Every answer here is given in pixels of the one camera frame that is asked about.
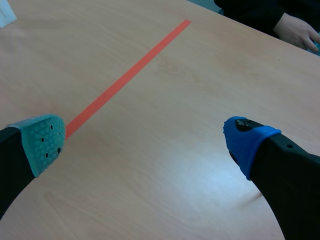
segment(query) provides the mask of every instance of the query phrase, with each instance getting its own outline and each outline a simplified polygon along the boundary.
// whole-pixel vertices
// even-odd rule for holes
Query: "wood grain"
[[[66,142],[2,240],[283,240],[228,155],[246,116],[319,154],[320,58],[184,0],[15,0],[0,30],[0,123],[70,122],[184,19],[192,24]]]

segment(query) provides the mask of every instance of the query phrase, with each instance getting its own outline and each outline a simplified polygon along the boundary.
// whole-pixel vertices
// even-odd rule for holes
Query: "teal rubber fingertip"
[[[6,128],[18,128],[22,146],[33,175],[37,178],[57,159],[65,143],[65,124],[54,114],[35,116],[9,124]]]

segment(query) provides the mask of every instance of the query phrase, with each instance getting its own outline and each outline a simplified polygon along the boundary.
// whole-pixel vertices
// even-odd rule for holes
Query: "person's hand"
[[[310,49],[314,53],[319,51],[312,40],[320,44],[320,35],[312,26],[297,17],[283,14],[273,31],[282,41],[304,50]]]

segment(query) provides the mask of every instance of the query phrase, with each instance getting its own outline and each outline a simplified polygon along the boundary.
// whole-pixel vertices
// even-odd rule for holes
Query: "person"
[[[320,0],[214,0],[224,15],[301,49],[319,51]]]

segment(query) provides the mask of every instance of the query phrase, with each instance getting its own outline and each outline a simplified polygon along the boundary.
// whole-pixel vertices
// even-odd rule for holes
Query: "red tape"
[[[65,138],[68,139],[75,133],[89,118],[91,118],[103,105],[105,105],[117,92],[119,92],[131,79],[134,78],[148,63],[154,59],[166,46],[169,45],[191,22],[184,20],[161,42],[152,48],[143,58],[141,58],[122,77],[104,91],[96,100],[87,106],[78,116],[76,116],[67,126]]]

